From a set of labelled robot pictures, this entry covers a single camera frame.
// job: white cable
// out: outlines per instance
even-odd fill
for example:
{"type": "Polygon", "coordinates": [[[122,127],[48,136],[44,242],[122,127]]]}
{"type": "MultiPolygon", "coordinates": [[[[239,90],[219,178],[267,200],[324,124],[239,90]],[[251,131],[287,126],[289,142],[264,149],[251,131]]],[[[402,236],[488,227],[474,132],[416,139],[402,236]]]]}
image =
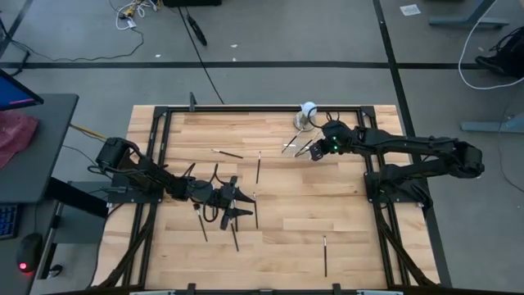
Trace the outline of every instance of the white cable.
{"type": "Polygon", "coordinates": [[[469,39],[472,37],[472,34],[473,34],[473,31],[475,31],[475,29],[477,28],[477,26],[481,23],[482,19],[488,14],[488,12],[490,12],[491,8],[493,8],[493,6],[498,2],[499,0],[495,0],[495,2],[493,2],[493,4],[491,4],[490,8],[488,8],[488,10],[478,19],[477,23],[473,26],[473,29],[471,32],[469,32],[469,35],[468,35],[468,38],[466,39],[466,43],[464,44],[464,49],[462,50],[462,54],[460,55],[460,60],[458,61],[458,72],[460,74],[460,77],[462,78],[462,81],[464,81],[464,83],[473,88],[473,89],[476,89],[476,90],[492,90],[492,89],[499,89],[499,88],[504,88],[504,87],[511,87],[511,86],[514,86],[514,85],[517,85],[519,83],[521,83],[522,81],[524,81],[524,78],[518,80],[518,81],[515,81],[511,84],[504,84],[504,85],[496,85],[496,86],[491,86],[491,87],[477,87],[477,86],[473,86],[471,85],[470,83],[468,83],[466,81],[466,78],[464,78],[464,74],[462,73],[462,61],[464,59],[464,54],[466,53],[466,48],[468,48],[468,43],[469,43],[469,39]]]}
{"type": "MultiPolygon", "coordinates": [[[[130,7],[130,6],[132,6],[133,4],[135,4],[136,1],[137,1],[137,0],[133,0],[130,4],[128,4],[128,5],[124,5],[123,7],[121,7],[121,8],[118,10],[118,12],[116,12],[116,20],[115,20],[116,29],[118,29],[118,30],[127,30],[127,29],[131,29],[131,26],[130,26],[130,25],[128,25],[128,26],[126,26],[126,27],[124,27],[124,28],[119,27],[119,26],[118,26],[118,20],[119,20],[119,16],[122,14],[121,11],[123,11],[124,8],[126,8],[126,7],[130,7]]],[[[144,9],[143,9],[142,7],[150,7],[150,5],[147,4],[147,3],[144,3],[144,2],[141,2],[140,4],[138,4],[138,6],[137,6],[137,8],[136,8],[136,11],[138,11],[138,15],[139,15],[140,17],[144,17],[144,16],[146,16],[146,11],[144,11],[144,9]]]]}

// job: yellow cable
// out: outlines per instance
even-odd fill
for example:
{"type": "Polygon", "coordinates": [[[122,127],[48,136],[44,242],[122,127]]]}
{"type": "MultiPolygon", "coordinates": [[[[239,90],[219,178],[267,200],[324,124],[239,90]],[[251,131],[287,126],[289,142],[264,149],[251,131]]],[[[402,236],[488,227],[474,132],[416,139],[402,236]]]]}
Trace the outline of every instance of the yellow cable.
{"type": "Polygon", "coordinates": [[[90,129],[87,129],[85,127],[82,127],[82,126],[77,126],[77,125],[73,125],[73,124],[70,124],[70,127],[73,128],[73,129],[77,129],[78,131],[83,131],[87,134],[90,134],[92,136],[95,136],[95,137],[98,137],[98,138],[102,138],[102,139],[106,139],[106,137],[102,134],[99,134],[97,132],[94,132],[90,129]]]}

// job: keyboard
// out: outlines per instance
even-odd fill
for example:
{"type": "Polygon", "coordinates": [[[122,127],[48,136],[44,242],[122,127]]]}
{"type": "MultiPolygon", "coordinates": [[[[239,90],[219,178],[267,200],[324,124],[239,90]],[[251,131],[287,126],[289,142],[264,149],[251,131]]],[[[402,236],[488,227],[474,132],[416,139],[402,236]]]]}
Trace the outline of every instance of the keyboard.
{"type": "Polygon", "coordinates": [[[0,240],[16,238],[20,205],[0,204],[0,240]]]}

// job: wooden board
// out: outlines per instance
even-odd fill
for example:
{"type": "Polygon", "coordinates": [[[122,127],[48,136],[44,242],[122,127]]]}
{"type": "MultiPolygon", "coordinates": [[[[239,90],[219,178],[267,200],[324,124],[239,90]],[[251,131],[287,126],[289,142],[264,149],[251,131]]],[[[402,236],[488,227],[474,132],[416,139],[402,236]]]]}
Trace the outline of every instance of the wooden board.
{"type": "MultiPolygon", "coordinates": [[[[144,152],[153,109],[135,107],[129,125],[128,139],[144,152]]],[[[376,106],[376,112],[379,128],[402,133],[395,106],[376,106]]],[[[348,289],[386,287],[373,209],[365,197],[364,159],[328,155],[313,162],[307,155],[294,158],[291,148],[281,154],[283,144],[296,133],[291,123],[294,116],[287,112],[174,114],[167,170],[181,175],[196,162],[192,175],[209,179],[219,163],[222,180],[238,175],[239,187],[246,195],[256,192],[260,228],[256,229],[253,216],[239,218],[237,252],[231,231],[220,230],[218,219],[205,223],[206,243],[192,204],[175,202],[166,195],[156,216],[147,288],[185,289],[188,283],[196,283],[199,289],[330,289],[333,283],[348,289]],[[217,154],[211,148],[244,159],[217,154]],[[262,162],[256,184],[259,151],[262,162]]],[[[317,117],[319,124],[326,120],[323,114],[317,117]]],[[[354,113],[342,113],[341,120],[348,126],[357,125],[354,113]]],[[[317,132],[303,133],[297,143],[307,142],[317,132]]],[[[386,161],[405,165],[409,159],[392,153],[386,155],[386,161]]],[[[238,206],[253,210],[251,205],[238,206]]],[[[397,204],[396,209],[406,250],[430,279],[438,281],[422,211],[413,203],[397,204]]],[[[94,284],[107,277],[127,249],[133,213],[134,205],[125,205],[107,221],[94,284]]],[[[395,281],[400,283],[391,247],[390,253],[395,281]]]]}

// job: wire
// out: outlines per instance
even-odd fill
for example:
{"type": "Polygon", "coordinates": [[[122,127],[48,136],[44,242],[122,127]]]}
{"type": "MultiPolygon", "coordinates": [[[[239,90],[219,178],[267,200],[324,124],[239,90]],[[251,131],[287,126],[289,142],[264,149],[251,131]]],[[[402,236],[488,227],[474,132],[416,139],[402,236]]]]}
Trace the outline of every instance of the wire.
{"type": "Polygon", "coordinates": [[[89,138],[96,139],[96,140],[98,140],[98,141],[101,142],[101,143],[106,143],[104,140],[102,140],[102,139],[100,139],[100,138],[98,138],[98,137],[94,137],[94,136],[91,136],[91,135],[85,133],[85,131],[81,131],[81,130],[79,130],[79,132],[80,132],[81,134],[83,134],[83,135],[89,137],[89,138]]]}
{"type": "Polygon", "coordinates": [[[115,58],[119,58],[119,57],[130,57],[144,44],[144,34],[142,32],[140,32],[139,30],[137,30],[137,29],[131,29],[131,30],[133,32],[137,33],[137,34],[140,34],[140,39],[141,39],[140,44],[137,45],[130,53],[119,54],[119,55],[116,55],[116,56],[113,56],[113,57],[94,57],[94,58],[77,57],[77,58],[74,58],[74,59],[70,59],[70,58],[66,58],[66,57],[50,58],[50,57],[48,57],[46,55],[43,55],[42,53],[36,52],[31,47],[29,47],[29,46],[27,46],[27,45],[25,45],[25,44],[23,44],[21,42],[15,41],[14,39],[11,39],[11,41],[13,43],[19,44],[20,46],[24,47],[26,50],[29,50],[33,54],[36,54],[36,55],[41,56],[41,57],[44,57],[44,58],[48,59],[49,61],[53,61],[53,62],[56,62],[56,61],[70,61],[70,62],[75,62],[75,61],[98,61],[98,60],[101,60],[101,59],[111,60],[111,59],[115,59],[115,58]]]}
{"type": "Polygon", "coordinates": [[[132,17],[129,17],[129,16],[126,16],[124,13],[122,13],[122,10],[124,10],[124,8],[126,7],[132,7],[134,6],[134,10],[135,11],[138,11],[138,15],[140,17],[144,17],[146,16],[146,11],[144,11],[144,9],[142,7],[149,7],[150,5],[147,4],[147,3],[144,3],[144,0],[141,0],[140,2],[138,2],[138,0],[133,0],[130,4],[127,4],[127,5],[124,5],[122,6],[120,9],[118,9],[116,11],[116,19],[115,19],[115,26],[116,26],[116,29],[118,30],[128,30],[128,29],[132,29],[133,27],[131,25],[128,25],[124,28],[120,28],[118,26],[118,21],[120,20],[120,17],[121,16],[124,16],[125,20],[128,20],[128,21],[133,21],[133,18],[132,17]]]}
{"type": "MultiPolygon", "coordinates": [[[[71,150],[73,150],[73,151],[79,152],[82,156],[84,156],[86,159],[88,159],[89,161],[91,161],[92,164],[93,164],[94,166],[97,167],[97,163],[96,163],[95,161],[93,161],[93,159],[91,159],[91,158],[90,158],[88,155],[86,155],[84,152],[80,151],[78,148],[76,148],[76,147],[70,147],[70,146],[67,146],[67,145],[65,145],[65,144],[62,144],[62,147],[64,147],[64,148],[69,148],[69,149],[71,149],[71,150]]],[[[88,171],[89,171],[89,172],[91,172],[91,173],[95,173],[95,174],[99,174],[99,175],[104,175],[104,176],[106,176],[108,179],[113,180],[109,175],[106,175],[106,174],[103,174],[103,173],[97,173],[97,172],[93,172],[93,171],[91,171],[91,170],[89,169],[89,167],[92,167],[92,166],[88,166],[88,171]]]]}
{"type": "Polygon", "coordinates": [[[508,108],[509,106],[511,105],[511,102],[513,102],[513,99],[515,97],[511,97],[510,99],[508,99],[508,102],[506,102],[506,106],[504,107],[504,111],[502,113],[502,116],[500,118],[500,123],[499,123],[499,131],[498,131],[498,140],[497,140],[497,148],[499,150],[499,164],[500,164],[500,171],[502,172],[502,176],[504,177],[504,179],[511,185],[513,186],[514,188],[518,189],[519,191],[521,191],[522,193],[524,193],[524,188],[521,188],[519,187],[518,185],[516,185],[507,175],[506,175],[506,172],[504,171],[504,159],[503,159],[503,154],[502,154],[502,137],[500,136],[501,134],[501,129],[502,129],[502,124],[504,123],[504,117],[506,116],[506,111],[508,111],[508,108]]]}
{"type": "MultiPolygon", "coordinates": [[[[106,224],[107,224],[107,221],[109,220],[109,217],[111,217],[111,215],[117,211],[120,207],[122,207],[122,205],[124,205],[123,203],[122,204],[118,204],[115,206],[115,209],[111,210],[111,212],[107,213],[107,216],[106,216],[106,220],[104,221],[104,226],[103,226],[103,230],[102,232],[106,229],[106,224]]],[[[102,245],[102,239],[104,238],[104,235],[102,235],[100,237],[100,241],[98,242],[98,246],[97,246],[97,259],[95,260],[95,268],[94,268],[94,271],[93,271],[93,276],[91,277],[91,281],[89,282],[88,286],[86,287],[89,288],[91,287],[91,285],[93,284],[93,281],[95,280],[95,274],[97,273],[97,268],[98,268],[98,257],[100,255],[100,246],[102,245]]]]}
{"type": "Polygon", "coordinates": [[[90,129],[87,129],[85,127],[82,127],[82,126],[77,126],[77,125],[74,125],[74,124],[69,124],[69,127],[73,128],[73,129],[76,129],[78,131],[83,131],[85,133],[88,133],[88,134],[91,134],[92,136],[95,136],[95,137],[98,137],[98,138],[103,138],[103,139],[106,139],[106,137],[102,134],[99,134],[98,132],[94,132],[90,129]]]}
{"type": "Polygon", "coordinates": [[[204,205],[202,206],[202,216],[204,216],[204,220],[207,222],[214,222],[219,217],[219,210],[215,206],[210,206],[213,210],[211,213],[211,219],[207,219],[206,215],[206,207],[207,207],[207,201],[204,202],[204,205]]]}
{"type": "Polygon", "coordinates": [[[78,148],[76,147],[70,147],[70,146],[66,146],[65,144],[62,144],[62,147],[64,148],[69,148],[73,151],[76,151],[76,152],[79,152],[82,156],[84,156],[86,159],[88,159],[89,161],[92,162],[93,165],[97,165],[97,163],[95,163],[95,161],[93,161],[93,159],[91,159],[88,155],[86,155],[84,152],[80,151],[78,148]]]}
{"type": "Polygon", "coordinates": [[[473,26],[473,29],[471,30],[471,32],[469,32],[469,35],[468,35],[468,38],[466,39],[466,43],[464,44],[464,48],[462,50],[462,54],[460,55],[460,60],[458,60],[458,72],[460,74],[460,77],[462,78],[462,81],[464,81],[464,83],[471,87],[472,89],[476,89],[476,90],[492,90],[492,89],[499,89],[499,88],[504,88],[504,87],[511,87],[511,86],[514,86],[514,85],[517,85],[519,83],[521,83],[522,81],[524,81],[524,78],[520,79],[520,80],[517,80],[513,83],[510,83],[510,84],[503,84],[503,85],[496,85],[496,86],[490,86],[490,87],[477,87],[477,86],[473,86],[471,85],[470,83],[468,83],[466,81],[466,79],[464,78],[464,74],[462,72],[462,61],[464,59],[464,54],[466,53],[466,48],[468,47],[468,43],[469,43],[469,39],[472,37],[472,34],[473,32],[475,31],[475,29],[477,28],[477,26],[481,23],[482,19],[488,14],[488,12],[490,12],[491,8],[493,8],[493,6],[498,2],[499,0],[495,0],[493,2],[493,4],[491,4],[490,8],[488,8],[488,10],[484,13],[484,15],[482,15],[477,23],[473,26]]]}
{"type": "Polygon", "coordinates": [[[313,127],[315,127],[315,128],[319,128],[319,129],[322,129],[321,126],[315,125],[315,124],[313,123],[313,121],[311,121],[311,112],[312,112],[313,110],[316,110],[316,109],[317,109],[317,107],[312,107],[311,110],[308,111],[308,121],[309,121],[309,123],[310,123],[313,127]]]}
{"type": "Polygon", "coordinates": [[[200,53],[198,52],[198,48],[197,48],[197,46],[196,46],[196,44],[195,44],[195,40],[193,40],[193,36],[191,35],[191,32],[189,31],[189,28],[187,27],[186,19],[183,17],[182,9],[180,9],[180,7],[178,7],[178,12],[180,13],[180,17],[182,18],[183,25],[186,27],[187,34],[189,35],[189,38],[191,39],[191,43],[193,44],[193,48],[195,48],[195,52],[196,52],[196,54],[197,54],[197,56],[198,56],[198,60],[200,61],[200,64],[201,64],[201,66],[202,66],[202,69],[204,69],[204,72],[205,72],[206,75],[207,75],[207,79],[210,81],[211,86],[213,87],[213,90],[215,91],[216,96],[219,98],[220,102],[221,102],[222,104],[225,104],[225,103],[224,103],[224,100],[222,99],[222,97],[221,97],[220,94],[219,94],[219,91],[218,91],[218,90],[216,89],[216,87],[215,87],[215,83],[213,83],[213,80],[211,79],[210,73],[209,73],[209,72],[207,71],[207,69],[206,69],[206,65],[204,64],[204,62],[203,62],[203,60],[202,60],[202,57],[200,56],[200,53]]]}

